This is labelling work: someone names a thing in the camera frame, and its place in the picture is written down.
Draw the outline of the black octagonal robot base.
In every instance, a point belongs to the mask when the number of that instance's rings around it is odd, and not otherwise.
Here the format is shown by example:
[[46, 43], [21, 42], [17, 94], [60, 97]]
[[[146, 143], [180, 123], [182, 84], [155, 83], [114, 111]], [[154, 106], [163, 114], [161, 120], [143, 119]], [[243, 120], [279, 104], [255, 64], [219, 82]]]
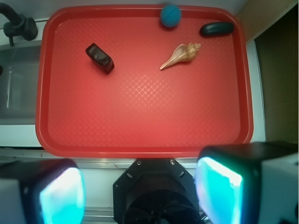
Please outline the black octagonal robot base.
[[202, 224], [193, 176], [175, 159], [136, 159], [113, 183], [118, 224]]

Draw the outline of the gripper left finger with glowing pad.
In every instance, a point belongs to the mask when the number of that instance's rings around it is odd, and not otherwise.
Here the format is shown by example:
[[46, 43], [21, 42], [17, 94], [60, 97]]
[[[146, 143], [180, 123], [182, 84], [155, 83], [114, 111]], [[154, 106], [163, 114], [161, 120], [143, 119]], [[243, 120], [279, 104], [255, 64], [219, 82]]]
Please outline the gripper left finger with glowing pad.
[[80, 224], [84, 212], [84, 175], [73, 160], [0, 165], [2, 224]]

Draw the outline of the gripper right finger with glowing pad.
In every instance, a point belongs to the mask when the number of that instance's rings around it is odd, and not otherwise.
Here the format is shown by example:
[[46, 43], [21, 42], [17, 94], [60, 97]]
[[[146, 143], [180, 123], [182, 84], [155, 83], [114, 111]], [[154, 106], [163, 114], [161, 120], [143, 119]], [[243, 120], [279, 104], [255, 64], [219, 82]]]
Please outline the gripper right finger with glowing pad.
[[214, 224], [296, 224], [299, 146], [253, 142], [203, 148], [194, 183], [199, 207]]

